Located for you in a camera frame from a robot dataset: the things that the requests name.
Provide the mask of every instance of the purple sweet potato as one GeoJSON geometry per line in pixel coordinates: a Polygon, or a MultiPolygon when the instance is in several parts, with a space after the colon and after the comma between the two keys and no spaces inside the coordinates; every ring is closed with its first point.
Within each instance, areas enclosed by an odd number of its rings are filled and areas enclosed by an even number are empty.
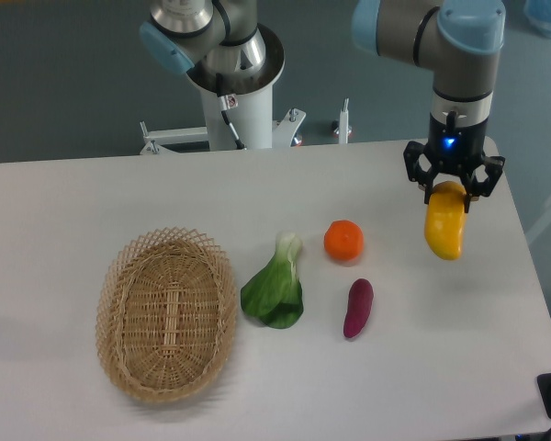
{"type": "Polygon", "coordinates": [[[349,302],[343,334],[347,338],[353,338],[364,329],[371,305],[374,302],[374,289],[364,278],[357,279],[349,289],[349,302]]]}

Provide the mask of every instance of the bok choy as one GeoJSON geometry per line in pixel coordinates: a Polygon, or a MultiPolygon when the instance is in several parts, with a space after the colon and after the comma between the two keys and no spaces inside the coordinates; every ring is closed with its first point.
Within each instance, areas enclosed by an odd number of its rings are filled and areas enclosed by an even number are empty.
{"type": "Polygon", "coordinates": [[[281,232],[269,263],[241,289],[245,314],[270,328],[286,329],[298,321],[304,305],[296,271],[302,241],[294,232],[281,232]]]}

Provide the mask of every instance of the woven basket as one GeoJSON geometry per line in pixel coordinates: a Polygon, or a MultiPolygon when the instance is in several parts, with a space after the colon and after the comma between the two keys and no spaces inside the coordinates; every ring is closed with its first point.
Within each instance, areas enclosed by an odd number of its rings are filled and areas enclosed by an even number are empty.
{"type": "Polygon", "coordinates": [[[226,254],[196,230],[141,236],[109,268],[96,347],[110,380],[142,401],[175,401],[219,374],[235,331],[226,254]]]}

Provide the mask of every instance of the white table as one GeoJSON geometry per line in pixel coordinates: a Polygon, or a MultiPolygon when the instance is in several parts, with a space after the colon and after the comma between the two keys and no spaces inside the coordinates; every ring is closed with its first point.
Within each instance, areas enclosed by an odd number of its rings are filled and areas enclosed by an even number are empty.
{"type": "MultiPolygon", "coordinates": [[[[463,257],[423,238],[405,141],[285,151],[0,164],[0,439],[445,440],[544,431],[535,377],[551,322],[506,179],[472,205],[463,257]],[[322,250],[331,221],[365,233],[356,266],[322,250]],[[298,232],[306,311],[289,330],[239,315],[231,358],[195,398],[148,407],[98,364],[96,305],[125,244],[197,228],[240,286],[276,233],[298,232]],[[368,278],[370,322],[343,338],[347,292],[368,278]]],[[[495,153],[492,141],[487,148],[495,153]]]]}

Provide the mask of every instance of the blue joint cap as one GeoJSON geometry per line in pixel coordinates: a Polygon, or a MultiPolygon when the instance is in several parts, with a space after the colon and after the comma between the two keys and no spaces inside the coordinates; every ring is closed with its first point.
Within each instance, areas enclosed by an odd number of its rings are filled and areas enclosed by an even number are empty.
{"type": "Polygon", "coordinates": [[[151,23],[143,23],[139,29],[139,35],[147,51],[168,71],[181,75],[194,67],[192,60],[184,54],[179,46],[151,23]]]}
{"type": "Polygon", "coordinates": [[[353,19],[351,33],[353,43],[359,49],[377,54],[377,13],[380,0],[359,0],[353,19]]]}
{"type": "Polygon", "coordinates": [[[504,43],[505,19],[501,0],[444,0],[437,23],[441,34],[458,49],[491,55],[504,43]]]}

